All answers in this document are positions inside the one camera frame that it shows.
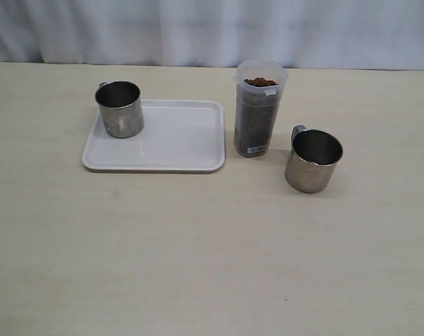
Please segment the steel mug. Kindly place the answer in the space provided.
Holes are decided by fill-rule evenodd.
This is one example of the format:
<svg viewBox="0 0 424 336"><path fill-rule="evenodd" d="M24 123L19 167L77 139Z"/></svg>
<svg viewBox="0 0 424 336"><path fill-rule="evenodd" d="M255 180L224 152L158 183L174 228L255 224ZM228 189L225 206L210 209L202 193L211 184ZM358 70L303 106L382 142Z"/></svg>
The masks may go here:
<svg viewBox="0 0 424 336"><path fill-rule="evenodd" d="M291 150L285 178L303 193L320 193L328 185L343 157L341 142L328 132L297 125L291 134Z"/></svg>
<svg viewBox="0 0 424 336"><path fill-rule="evenodd" d="M95 101L107 134L118 139L134 137L144 128L140 88L125 80L102 82Z"/></svg>

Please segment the white plastic tray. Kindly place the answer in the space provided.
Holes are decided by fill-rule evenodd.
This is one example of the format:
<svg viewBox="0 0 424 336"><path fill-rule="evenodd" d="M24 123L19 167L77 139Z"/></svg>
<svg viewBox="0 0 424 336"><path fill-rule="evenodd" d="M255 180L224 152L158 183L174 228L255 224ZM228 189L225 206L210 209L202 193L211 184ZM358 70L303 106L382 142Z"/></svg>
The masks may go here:
<svg viewBox="0 0 424 336"><path fill-rule="evenodd" d="M224 110L215 101L142 101L144 128L136 136L109 136L95 118L81 162L93 172L209 174L226 159Z"/></svg>

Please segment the translucent plastic container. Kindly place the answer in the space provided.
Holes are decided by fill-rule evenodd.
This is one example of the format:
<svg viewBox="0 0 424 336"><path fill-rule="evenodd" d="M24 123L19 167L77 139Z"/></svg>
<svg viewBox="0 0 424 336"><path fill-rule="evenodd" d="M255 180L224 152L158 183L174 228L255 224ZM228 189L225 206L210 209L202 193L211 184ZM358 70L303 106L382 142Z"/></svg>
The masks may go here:
<svg viewBox="0 0 424 336"><path fill-rule="evenodd" d="M234 146L243 157L267 152L287 82L287 71L273 60L242 62L236 87Z"/></svg>

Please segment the white curtain backdrop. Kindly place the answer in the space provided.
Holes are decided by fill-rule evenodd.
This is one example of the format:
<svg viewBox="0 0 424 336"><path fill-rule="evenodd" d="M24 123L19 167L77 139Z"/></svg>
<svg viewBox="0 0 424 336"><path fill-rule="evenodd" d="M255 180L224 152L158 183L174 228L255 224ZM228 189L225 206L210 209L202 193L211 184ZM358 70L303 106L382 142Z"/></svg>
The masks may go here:
<svg viewBox="0 0 424 336"><path fill-rule="evenodd" d="M0 62L424 70L424 1L0 1Z"/></svg>

